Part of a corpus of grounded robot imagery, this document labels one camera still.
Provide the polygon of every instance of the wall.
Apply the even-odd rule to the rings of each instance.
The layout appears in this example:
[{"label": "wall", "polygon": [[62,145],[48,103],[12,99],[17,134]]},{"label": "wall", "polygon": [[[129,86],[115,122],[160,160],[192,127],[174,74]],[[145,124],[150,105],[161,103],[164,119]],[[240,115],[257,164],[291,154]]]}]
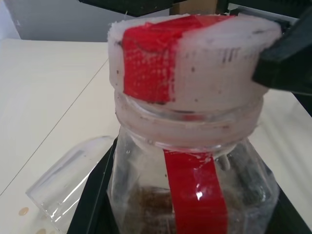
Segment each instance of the wall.
[{"label": "wall", "polygon": [[4,38],[19,39],[20,36],[13,24],[4,1],[0,0],[0,40]]},{"label": "wall", "polygon": [[[106,41],[110,23],[132,18],[78,0],[5,0],[5,2],[22,39]],[[169,10],[154,13],[154,15],[168,14]]]}]

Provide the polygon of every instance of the black object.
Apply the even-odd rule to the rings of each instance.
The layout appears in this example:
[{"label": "black object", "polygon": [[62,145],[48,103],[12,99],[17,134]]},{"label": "black object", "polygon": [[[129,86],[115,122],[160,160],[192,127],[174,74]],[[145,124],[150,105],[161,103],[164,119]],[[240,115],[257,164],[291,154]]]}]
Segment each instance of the black object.
[{"label": "black object", "polygon": [[306,109],[306,111],[312,117],[312,96],[300,95],[300,94],[295,94],[294,96],[297,98],[297,100],[300,102],[303,108]]},{"label": "black object", "polygon": [[253,80],[269,88],[312,95],[312,7],[261,53]]},{"label": "black object", "polygon": [[106,193],[113,169],[116,144],[117,138],[90,173],[68,234],[118,234]]},{"label": "black object", "polygon": [[169,9],[174,3],[185,0],[79,0],[82,3],[107,10],[139,17],[146,14]]},{"label": "black object", "polygon": [[[67,234],[120,234],[106,193],[116,143],[90,173]],[[266,234],[312,234],[282,190]]]},{"label": "black object", "polygon": [[294,18],[298,18],[308,7],[312,6],[310,0],[218,0],[217,13],[228,12],[229,3]]}]

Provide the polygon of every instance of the jar lid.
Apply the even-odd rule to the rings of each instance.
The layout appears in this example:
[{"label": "jar lid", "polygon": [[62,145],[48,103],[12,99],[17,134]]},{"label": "jar lid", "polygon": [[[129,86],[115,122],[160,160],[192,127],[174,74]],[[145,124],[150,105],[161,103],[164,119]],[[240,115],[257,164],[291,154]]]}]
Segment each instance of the jar lid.
[{"label": "jar lid", "polygon": [[225,111],[260,98],[258,56],[281,35],[252,16],[169,16],[114,23],[110,81],[117,92],[178,111]]}]

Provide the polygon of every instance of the jar neck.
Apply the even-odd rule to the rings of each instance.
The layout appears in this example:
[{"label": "jar neck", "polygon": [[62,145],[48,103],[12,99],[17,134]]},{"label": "jar neck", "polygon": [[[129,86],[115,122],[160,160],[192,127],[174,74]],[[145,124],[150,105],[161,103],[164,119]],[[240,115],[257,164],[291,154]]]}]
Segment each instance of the jar neck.
[{"label": "jar neck", "polygon": [[167,109],[115,92],[116,115],[140,142],[179,152],[218,152],[235,146],[256,126],[263,99],[227,111]]}]

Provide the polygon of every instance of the clear plastic cup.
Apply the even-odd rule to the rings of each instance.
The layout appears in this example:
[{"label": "clear plastic cup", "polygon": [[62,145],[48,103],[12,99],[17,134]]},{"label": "clear plastic cup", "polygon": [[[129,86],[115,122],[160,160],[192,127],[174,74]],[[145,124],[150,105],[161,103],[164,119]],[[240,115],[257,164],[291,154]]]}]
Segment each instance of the clear plastic cup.
[{"label": "clear plastic cup", "polygon": [[26,191],[61,234],[67,233],[89,174],[113,141],[102,136],[75,146]]}]

